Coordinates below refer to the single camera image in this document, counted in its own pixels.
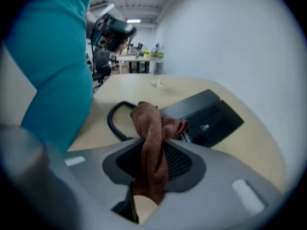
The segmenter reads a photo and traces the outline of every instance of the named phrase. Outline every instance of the person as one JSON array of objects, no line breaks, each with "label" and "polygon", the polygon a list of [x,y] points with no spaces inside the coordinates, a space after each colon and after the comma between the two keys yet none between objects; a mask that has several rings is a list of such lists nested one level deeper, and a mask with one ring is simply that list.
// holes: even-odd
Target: person
[{"label": "person", "polygon": [[89,114],[93,81],[85,58],[95,17],[90,0],[28,0],[4,39],[37,92],[21,126],[65,152]]}]

